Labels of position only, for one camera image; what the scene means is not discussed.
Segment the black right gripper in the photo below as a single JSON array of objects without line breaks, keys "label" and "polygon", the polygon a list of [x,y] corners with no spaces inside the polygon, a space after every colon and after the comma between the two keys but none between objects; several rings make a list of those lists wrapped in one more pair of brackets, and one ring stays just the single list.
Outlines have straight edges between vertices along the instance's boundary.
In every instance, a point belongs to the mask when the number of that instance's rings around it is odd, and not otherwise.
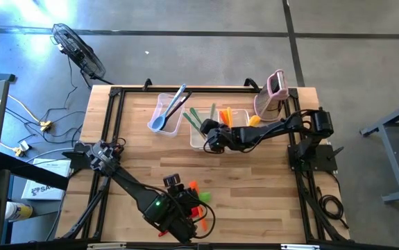
[{"label": "black right gripper", "polygon": [[[212,129],[217,128],[219,123],[213,119],[205,119],[200,127],[200,132],[207,135]],[[217,129],[217,136],[206,139],[204,143],[205,153],[223,153],[224,147],[235,148],[235,140],[233,138],[232,129],[229,127],[221,127]]]}]

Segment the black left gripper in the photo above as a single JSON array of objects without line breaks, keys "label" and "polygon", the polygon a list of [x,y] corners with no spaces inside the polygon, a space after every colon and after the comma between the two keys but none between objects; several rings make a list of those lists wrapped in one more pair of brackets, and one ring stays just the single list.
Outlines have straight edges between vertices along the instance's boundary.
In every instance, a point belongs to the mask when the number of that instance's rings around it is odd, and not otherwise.
[{"label": "black left gripper", "polygon": [[175,190],[180,184],[179,174],[165,176],[163,183],[171,196],[164,230],[180,243],[190,243],[196,236],[197,226],[192,219],[192,208],[199,204],[198,193],[193,189]]}]

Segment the gold knife with teal handle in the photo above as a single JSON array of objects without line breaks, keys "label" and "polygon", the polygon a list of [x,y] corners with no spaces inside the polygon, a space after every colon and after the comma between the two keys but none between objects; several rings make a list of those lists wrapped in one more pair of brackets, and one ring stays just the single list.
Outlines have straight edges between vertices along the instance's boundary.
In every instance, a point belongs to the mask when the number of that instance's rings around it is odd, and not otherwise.
[{"label": "gold knife with teal handle", "polygon": [[196,112],[196,109],[195,108],[190,108],[189,111],[194,116],[194,118],[196,119],[198,124],[201,125],[202,121],[201,121],[200,117],[198,116],[198,113]]}]

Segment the blue plastic spoon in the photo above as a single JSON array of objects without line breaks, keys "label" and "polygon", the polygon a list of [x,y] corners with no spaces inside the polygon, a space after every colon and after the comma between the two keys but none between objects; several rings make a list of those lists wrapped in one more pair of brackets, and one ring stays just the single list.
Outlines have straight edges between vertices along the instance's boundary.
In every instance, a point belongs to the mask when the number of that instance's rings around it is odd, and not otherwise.
[{"label": "blue plastic spoon", "polygon": [[184,92],[185,88],[186,88],[186,85],[182,84],[180,86],[180,88],[178,89],[177,93],[174,95],[171,102],[169,103],[167,109],[153,121],[153,123],[151,124],[151,128],[153,130],[156,130],[156,131],[162,130],[163,126],[166,123],[168,112],[171,110],[171,108],[173,107],[174,103],[178,100],[180,95]]}]

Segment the clear plastic bin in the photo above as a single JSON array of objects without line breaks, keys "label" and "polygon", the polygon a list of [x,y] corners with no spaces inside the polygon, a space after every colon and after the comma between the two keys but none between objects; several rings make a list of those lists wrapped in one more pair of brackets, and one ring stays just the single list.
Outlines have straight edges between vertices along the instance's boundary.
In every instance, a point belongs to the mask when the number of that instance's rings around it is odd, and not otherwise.
[{"label": "clear plastic bin", "polygon": [[162,130],[155,130],[153,129],[152,125],[154,120],[159,117],[167,108],[171,100],[174,98],[173,94],[167,94],[167,93],[161,93],[158,95],[158,100],[157,104],[155,107],[155,110],[153,112],[153,116],[151,117],[150,121],[147,123],[147,127],[150,131],[158,134],[158,135],[164,135],[170,138],[174,138],[177,136],[181,121],[183,119],[183,113],[185,111],[184,105],[181,105],[177,110],[174,110],[174,108],[180,103],[180,100],[177,100],[177,102],[174,103],[172,109],[168,113],[173,114],[167,118],[167,122]]}]

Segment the white plastic bin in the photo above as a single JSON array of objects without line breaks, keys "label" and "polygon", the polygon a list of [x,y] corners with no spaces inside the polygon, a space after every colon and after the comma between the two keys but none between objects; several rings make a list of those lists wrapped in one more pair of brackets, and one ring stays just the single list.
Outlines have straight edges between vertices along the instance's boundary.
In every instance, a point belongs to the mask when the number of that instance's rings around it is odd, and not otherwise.
[{"label": "white plastic bin", "polygon": [[[195,108],[196,112],[198,113],[198,116],[200,117],[201,121],[203,122],[205,119],[210,118],[210,107],[209,108]],[[191,117],[191,119],[194,121],[194,123],[197,125],[197,127],[201,127],[201,125],[198,124],[194,116],[190,113],[190,111],[187,111],[187,114]],[[200,134],[196,131],[195,128],[193,128],[192,125],[190,125],[190,146],[193,148],[194,151],[202,151],[203,150],[203,145],[206,141],[206,137],[203,134]]]},{"label": "white plastic bin", "polygon": [[[221,115],[218,113],[218,122],[223,123]],[[232,125],[233,127],[248,126],[249,122],[248,112],[245,109],[232,109]],[[226,154],[241,153],[240,151],[232,151],[228,147],[224,148]]]}]

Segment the red silicone spatula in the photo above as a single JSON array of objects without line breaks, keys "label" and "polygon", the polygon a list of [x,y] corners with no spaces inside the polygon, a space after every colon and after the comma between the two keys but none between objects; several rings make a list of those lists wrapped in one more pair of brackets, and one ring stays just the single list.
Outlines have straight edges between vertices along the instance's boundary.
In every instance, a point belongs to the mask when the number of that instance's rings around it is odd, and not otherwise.
[{"label": "red silicone spatula", "polygon": [[[189,216],[190,218],[194,219],[197,217],[200,217],[203,214],[203,209],[200,206],[193,207],[191,209],[191,215]],[[168,231],[164,231],[158,234],[158,237],[162,237],[163,235],[166,235]]]}]

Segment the silver aluminium bar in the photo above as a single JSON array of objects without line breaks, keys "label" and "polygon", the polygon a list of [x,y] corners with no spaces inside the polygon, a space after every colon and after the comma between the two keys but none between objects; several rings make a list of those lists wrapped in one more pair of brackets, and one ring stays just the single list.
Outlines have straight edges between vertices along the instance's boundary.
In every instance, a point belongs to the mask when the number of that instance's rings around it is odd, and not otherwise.
[{"label": "silver aluminium bar", "polygon": [[86,250],[127,250],[127,246],[120,242],[103,242],[88,244]]},{"label": "silver aluminium bar", "polygon": [[281,244],[281,250],[321,250],[319,245],[313,244]]}]

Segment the white box with label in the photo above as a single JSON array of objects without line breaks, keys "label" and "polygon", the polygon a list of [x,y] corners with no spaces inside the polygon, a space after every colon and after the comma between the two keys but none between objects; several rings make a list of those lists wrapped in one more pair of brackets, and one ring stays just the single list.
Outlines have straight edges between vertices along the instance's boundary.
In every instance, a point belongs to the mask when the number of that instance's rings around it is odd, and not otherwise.
[{"label": "white box with label", "polygon": [[[36,167],[48,170],[54,174],[68,177],[70,173],[70,160],[52,160],[46,158],[36,158],[33,161]],[[44,185],[35,181],[27,180],[22,199],[28,200],[61,200],[64,191],[50,185]]]}]

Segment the white and yellow spray can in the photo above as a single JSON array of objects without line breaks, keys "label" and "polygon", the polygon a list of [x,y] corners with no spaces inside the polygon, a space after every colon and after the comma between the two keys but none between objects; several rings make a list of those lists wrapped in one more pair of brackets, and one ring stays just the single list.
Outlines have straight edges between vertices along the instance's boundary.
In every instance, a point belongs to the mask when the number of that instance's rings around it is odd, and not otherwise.
[{"label": "white and yellow spray can", "polygon": [[30,205],[17,202],[6,202],[5,220],[16,222],[31,217],[33,208]]}]

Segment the black floor fan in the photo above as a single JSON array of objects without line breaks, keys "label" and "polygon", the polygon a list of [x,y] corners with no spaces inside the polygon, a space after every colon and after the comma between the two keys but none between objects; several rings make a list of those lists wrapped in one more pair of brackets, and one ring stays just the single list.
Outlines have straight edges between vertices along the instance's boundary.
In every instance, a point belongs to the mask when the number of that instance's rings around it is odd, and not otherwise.
[{"label": "black floor fan", "polygon": [[63,23],[54,24],[51,32],[53,41],[58,46],[59,51],[67,55],[82,73],[95,79],[105,76],[105,67],[94,50],[68,25]]}]

